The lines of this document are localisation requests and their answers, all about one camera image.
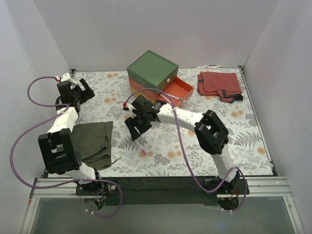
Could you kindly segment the yellow bottom drawer box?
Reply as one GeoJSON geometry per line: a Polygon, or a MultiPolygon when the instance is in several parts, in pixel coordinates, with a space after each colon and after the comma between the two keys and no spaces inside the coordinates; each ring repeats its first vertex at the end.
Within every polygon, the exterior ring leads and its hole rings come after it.
{"type": "MultiPolygon", "coordinates": [[[[134,88],[131,86],[130,89],[131,89],[131,93],[133,94],[136,91],[144,89],[144,88],[134,88]]],[[[152,103],[154,103],[157,100],[157,94],[153,93],[150,90],[143,90],[134,94],[135,97],[138,97],[139,95],[144,96],[148,101],[151,101],[152,103]]]]}

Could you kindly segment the white teal marker pen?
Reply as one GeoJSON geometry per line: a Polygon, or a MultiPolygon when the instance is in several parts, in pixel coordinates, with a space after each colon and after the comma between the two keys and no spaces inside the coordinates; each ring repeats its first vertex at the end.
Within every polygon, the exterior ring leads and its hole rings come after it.
{"type": "Polygon", "coordinates": [[[169,97],[171,97],[171,98],[173,98],[173,99],[179,100],[179,101],[182,100],[181,98],[176,97],[176,96],[173,96],[173,95],[170,95],[170,94],[167,94],[167,96],[169,96],[169,97]]]}

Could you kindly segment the pink drawer box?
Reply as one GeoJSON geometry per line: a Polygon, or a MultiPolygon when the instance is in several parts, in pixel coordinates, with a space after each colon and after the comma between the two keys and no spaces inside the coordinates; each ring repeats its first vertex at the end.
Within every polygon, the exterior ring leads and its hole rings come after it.
{"type": "MultiPolygon", "coordinates": [[[[194,91],[194,87],[184,82],[178,77],[175,77],[164,89],[163,91],[167,94],[181,98],[182,100],[173,99],[174,105],[177,107],[182,107],[184,102],[191,97],[194,91]]],[[[165,101],[160,94],[157,94],[157,100],[165,101]]]]}

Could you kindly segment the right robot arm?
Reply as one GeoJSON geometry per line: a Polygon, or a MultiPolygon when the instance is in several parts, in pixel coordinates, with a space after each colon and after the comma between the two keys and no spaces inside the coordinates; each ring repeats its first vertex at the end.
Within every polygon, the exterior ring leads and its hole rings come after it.
{"type": "Polygon", "coordinates": [[[147,132],[155,121],[173,124],[178,129],[184,128],[195,133],[201,149],[212,156],[217,168],[220,184],[210,192],[222,191],[231,194],[237,190],[239,171],[234,167],[229,153],[229,132],[214,111],[190,112],[162,100],[152,103],[142,95],[131,104],[125,102],[123,110],[131,114],[125,124],[132,141],[147,132]]]}

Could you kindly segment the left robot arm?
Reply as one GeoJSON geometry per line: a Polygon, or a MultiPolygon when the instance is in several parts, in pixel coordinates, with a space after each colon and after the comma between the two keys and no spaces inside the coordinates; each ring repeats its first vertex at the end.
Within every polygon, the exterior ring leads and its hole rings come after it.
{"type": "Polygon", "coordinates": [[[57,88],[60,94],[55,102],[58,117],[48,132],[38,137],[46,170],[50,174],[70,176],[83,191],[99,195],[104,184],[99,173],[86,165],[83,158],[105,149],[103,139],[87,127],[79,127],[78,136],[72,132],[81,104],[93,98],[95,93],[84,79],[76,83],[65,76],[58,79],[57,88]]]}

